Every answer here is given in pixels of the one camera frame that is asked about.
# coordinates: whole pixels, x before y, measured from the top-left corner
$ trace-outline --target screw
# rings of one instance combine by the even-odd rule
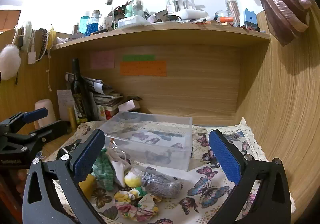
[[[32,163],[33,163],[33,164],[39,163],[39,158],[37,157],[37,158],[33,159],[33,160],[32,160]]]
[[[62,161],[67,161],[70,158],[70,155],[66,154],[61,157]]]
[[[247,160],[247,161],[251,161],[253,159],[252,155],[250,154],[245,154],[244,155],[244,158]]]
[[[279,158],[277,158],[277,157],[274,159],[274,161],[275,161],[276,164],[281,164],[282,163],[281,160]]]

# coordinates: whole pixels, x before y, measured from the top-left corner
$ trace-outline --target blue liquid bottle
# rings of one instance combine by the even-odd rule
[[[89,11],[86,11],[84,13],[84,16],[82,16],[80,19],[79,32],[83,34],[85,34],[85,30],[87,28],[87,21],[90,18],[89,15],[90,15]]]
[[[87,21],[87,28],[84,34],[86,37],[91,35],[91,33],[98,31],[99,18],[100,18],[100,11],[94,10],[92,12],[92,17],[90,17]]]

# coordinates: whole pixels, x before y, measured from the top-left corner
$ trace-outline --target bottle label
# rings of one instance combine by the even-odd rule
[[[85,113],[85,110],[84,110],[84,104],[83,104],[81,93],[73,94],[73,98],[75,100],[75,108],[76,108],[75,110],[78,115],[77,119],[79,119],[79,122],[77,123],[88,122],[87,114]]]

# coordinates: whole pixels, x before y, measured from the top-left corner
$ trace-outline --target black clamp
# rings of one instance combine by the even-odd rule
[[[210,133],[209,143],[228,180],[236,185],[207,224],[290,224],[290,193],[281,160],[257,161],[250,154],[242,155],[219,130]],[[252,206],[236,221],[256,180],[261,183]]]
[[[214,139],[220,142],[220,147],[213,146]],[[272,162],[262,162],[251,155],[242,155],[218,130],[210,133],[209,142],[216,156],[220,148],[226,157],[229,156],[229,164],[225,165],[227,161],[223,158],[219,162],[236,186],[208,224],[289,224],[290,195],[281,160],[275,158]],[[23,223],[105,224],[78,186],[78,182],[85,180],[90,172],[104,143],[104,133],[95,130],[84,144],[79,144],[72,153],[64,154],[58,160],[43,163],[36,158],[29,169],[25,186]],[[77,220],[63,209],[52,180],[59,181]],[[255,180],[261,180],[261,184],[252,207],[247,216],[236,221]]]
[[[44,144],[67,133],[67,124],[58,120],[28,135],[16,134],[25,124],[48,115],[46,108],[17,113],[0,122],[0,169],[27,169]]]

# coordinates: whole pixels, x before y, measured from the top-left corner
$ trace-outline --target yellow fabric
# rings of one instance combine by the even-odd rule
[[[87,178],[79,183],[80,189],[82,190],[82,192],[88,200],[91,199],[91,195],[96,185],[96,178],[92,174],[88,174]]]

